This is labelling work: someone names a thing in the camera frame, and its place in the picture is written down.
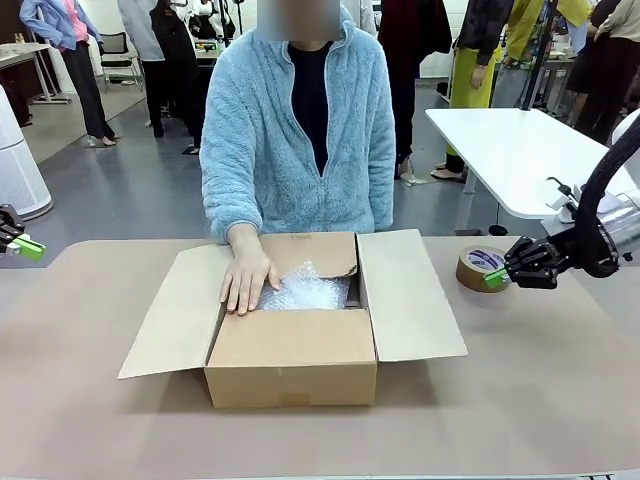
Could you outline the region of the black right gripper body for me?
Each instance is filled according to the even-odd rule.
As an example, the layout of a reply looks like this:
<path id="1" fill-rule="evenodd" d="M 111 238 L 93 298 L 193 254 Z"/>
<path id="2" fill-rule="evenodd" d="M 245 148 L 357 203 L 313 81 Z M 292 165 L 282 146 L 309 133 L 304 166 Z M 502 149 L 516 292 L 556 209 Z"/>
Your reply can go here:
<path id="1" fill-rule="evenodd" d="M 575 227 L 548 235 L 546 243 L 549 259 L 545 263 L 545 275 L 560 275 L 569 269 L 582 268 Z"/>

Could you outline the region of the person's right hand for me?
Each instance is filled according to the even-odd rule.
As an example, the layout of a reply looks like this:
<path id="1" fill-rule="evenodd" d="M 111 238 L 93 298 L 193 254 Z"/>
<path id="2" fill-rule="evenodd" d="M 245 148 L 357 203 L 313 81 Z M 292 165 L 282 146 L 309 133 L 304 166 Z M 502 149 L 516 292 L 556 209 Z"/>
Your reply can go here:
<path id="1" fill-rule="evenodd" d="M 226 304 L 229 313 L 242 316 L 256 309 L 265 283 L 279 290 L 281 281 L 253 225 L 232 226 L 227 240 L 233 259 L 223 279 L 220 302 Z"/>

